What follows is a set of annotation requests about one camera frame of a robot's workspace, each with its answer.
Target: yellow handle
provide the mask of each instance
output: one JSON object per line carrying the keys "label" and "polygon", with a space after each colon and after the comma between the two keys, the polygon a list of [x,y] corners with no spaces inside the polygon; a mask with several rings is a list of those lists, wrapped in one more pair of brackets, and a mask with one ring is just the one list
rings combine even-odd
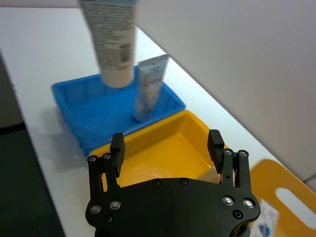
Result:
{"label": "yellow handle", "polygon": [[316,213],[316,194],[302,181],[277,162],[265,159],[251,171],[251,187],[253,194],[268,201],[280,212],[275,237],[316,237],[316,230],[307,227],[276,196],[278,188],[290,190],[313,213]]}

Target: blue basket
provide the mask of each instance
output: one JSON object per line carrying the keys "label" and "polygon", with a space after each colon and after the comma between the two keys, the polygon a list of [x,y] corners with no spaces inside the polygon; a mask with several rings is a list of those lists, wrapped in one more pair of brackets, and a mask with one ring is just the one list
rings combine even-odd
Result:
{"label": "blue basket", "polygon": [[184,110],[184,103],[163,83],[153,117],[146,122],[136,121],[133,111],[137,80],[135,67],[135,80],[124,88],[106,86],[100,75],[52,86],[64,119],[86,156],[109,143],[114,133],[126,135]]}

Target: white squeeze tube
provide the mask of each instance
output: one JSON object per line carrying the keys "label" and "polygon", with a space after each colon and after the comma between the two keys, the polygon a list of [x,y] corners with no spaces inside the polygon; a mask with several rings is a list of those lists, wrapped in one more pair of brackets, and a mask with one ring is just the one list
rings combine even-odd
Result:
{"label": "white squeeze tube", "polygon": [[134,118],[140,122],[150,119],[154,113],[168,59],[169,55],[165,54],[138,64]]}
{"label": "white squeeze tube", "polygon": [[124,87],[134,78],[136,0],[79,0],[91,31],[102,81]]}

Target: table surface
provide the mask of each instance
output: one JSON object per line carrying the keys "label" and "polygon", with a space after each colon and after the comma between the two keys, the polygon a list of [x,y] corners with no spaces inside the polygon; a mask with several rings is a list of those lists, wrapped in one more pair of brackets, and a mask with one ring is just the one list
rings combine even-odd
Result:
{"label": "table surface", "polygon": [[[0,8],[0,47],[52,200],[67,236],[93,236],[85,220],[89,201],[86,159],[64,123],[51,86],[99,73],[79,9]],[[135,63],[165,52],[137,29]],[[172,59],[164,81],[233,149],[249,151],[250,167],[278,162]]]}

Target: black floor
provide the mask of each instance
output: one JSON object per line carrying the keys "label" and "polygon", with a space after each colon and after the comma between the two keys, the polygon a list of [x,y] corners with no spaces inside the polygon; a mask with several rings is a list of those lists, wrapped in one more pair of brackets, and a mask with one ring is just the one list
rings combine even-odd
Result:
{"label": "black floor", "polygon": [[0,151],[0,236],[64,236],[26,129],[0,135]]}

